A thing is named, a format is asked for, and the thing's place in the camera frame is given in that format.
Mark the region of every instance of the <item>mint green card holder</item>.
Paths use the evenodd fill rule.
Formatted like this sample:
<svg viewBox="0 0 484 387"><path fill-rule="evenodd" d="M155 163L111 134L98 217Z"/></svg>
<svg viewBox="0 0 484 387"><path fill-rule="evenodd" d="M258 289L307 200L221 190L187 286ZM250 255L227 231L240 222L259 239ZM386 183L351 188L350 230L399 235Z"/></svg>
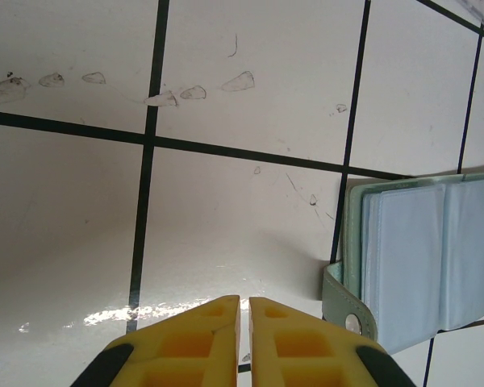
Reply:
<svg viewBox="0 0 484 387"><path fill-rule="evenodd" d="M362 202L366 195L471 181L484 181L484 173L421 177L373 184L366 184L366 180L349 181L340 240L342 259L328 265L324 270L323 317L368 338L378 338L375 318L361 301Z"/></svg>

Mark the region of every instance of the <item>card holder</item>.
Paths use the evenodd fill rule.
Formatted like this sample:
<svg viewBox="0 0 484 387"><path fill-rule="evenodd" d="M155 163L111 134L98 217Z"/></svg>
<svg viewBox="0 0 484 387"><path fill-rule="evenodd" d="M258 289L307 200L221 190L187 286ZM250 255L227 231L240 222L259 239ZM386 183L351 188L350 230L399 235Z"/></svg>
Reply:
<svg viewBox="0 0 484 387"><path fill-rule="evenodd" d="M451 330L484 315L484 181L449 185L444 206L440 321Z"/></svg>
<svg viewBox="0 0 484 387"><path fill-rule="evenodd" d="M388 352L439 329L443 215L443 185L369 196L363 301Z"/></svg>
<svg viewBox="0 0 484 387"><path fill-rule="evenodd" d="M390 353L484 315L484 181L362 200L361 299Z"/></svg>

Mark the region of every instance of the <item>scratch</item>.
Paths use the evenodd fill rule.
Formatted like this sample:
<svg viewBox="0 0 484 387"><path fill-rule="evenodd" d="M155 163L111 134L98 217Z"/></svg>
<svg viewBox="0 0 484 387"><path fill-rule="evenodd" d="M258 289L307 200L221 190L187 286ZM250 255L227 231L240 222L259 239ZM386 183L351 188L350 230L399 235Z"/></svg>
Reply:
<svg viewBox="0 0 484 387"><path fill-rule="evenodd" d="M235 56L236 52L239 50L239 37L235 34L235 52L233 52L228 58Z"/></svg>
<svg viewBox="0 0 484 387"><path fill-rule="evenodd" d="M305 200L305 198L301 195L301 193L298 191L298 189L296 188L296 185L294 184L294 182L292 181L292 179L290 178L289 174L286 173L287 175L287 178L289 179L291 185L292 185L292 188L294 188L294 191L296 191L296 193L298 194L298 196L301 198L301 200L303 200L305 203L308 203L307 200Z"/></svg>
<svg viewBox="0 0 484 387"><path fill-rule="evenodd" d="M293 181L292 181L292 179L290 178L289 174L288 174L288 173L286 173L286 175L287 175L287 178L289 179L289 181L290 181L290 183L291 183L291 185L292 185L292 188L294 188L294 191L296 191L296 192L299 194L298 189L297 189L297 188L296 188L296 186L294 185L294 182L293 182Z"/></svg>
<svg viewBox="0 0 484 387"><path fill-rule="evenodd" d="M326 229L326 227L324 226L324 223L323 223L323 221L321 220L321 217L319 216L319 212L317 212L317 208L315 208L315 214L317 215L317 219L319 219L319 221L321 222L321 225L323 225L323 229L324 229L324 230L326 230L326 231L328 231L328 230Z"/></svg>

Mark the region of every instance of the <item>black edge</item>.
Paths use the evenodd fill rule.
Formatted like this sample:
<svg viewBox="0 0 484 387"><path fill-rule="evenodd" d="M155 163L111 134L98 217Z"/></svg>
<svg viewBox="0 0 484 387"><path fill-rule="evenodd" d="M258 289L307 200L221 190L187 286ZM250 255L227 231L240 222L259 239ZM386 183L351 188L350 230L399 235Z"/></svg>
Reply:
<svg viewBox="0 0 484 387"><path fill-rule="evenodd" d="M415 387L411 378L386 353L365 345L357 347L355 352L378 387Z"/></svg>
<svg viewBox="0 0 484 387"><path fill-rule="evenodd" d="M71 387L109 387L133 350L126 343L100 352Z"/></svg>

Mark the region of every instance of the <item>open wallet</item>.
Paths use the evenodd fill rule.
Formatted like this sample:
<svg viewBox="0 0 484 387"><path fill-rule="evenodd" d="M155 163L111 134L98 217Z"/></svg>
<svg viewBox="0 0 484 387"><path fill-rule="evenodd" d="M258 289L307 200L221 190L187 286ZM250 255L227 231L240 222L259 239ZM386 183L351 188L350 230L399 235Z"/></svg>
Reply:
<svg viewBox="0 0 484 387"><path fill-rule="evenodd" d="M323 317L389 353L484 316L484 173L348 188Z"/></svg>

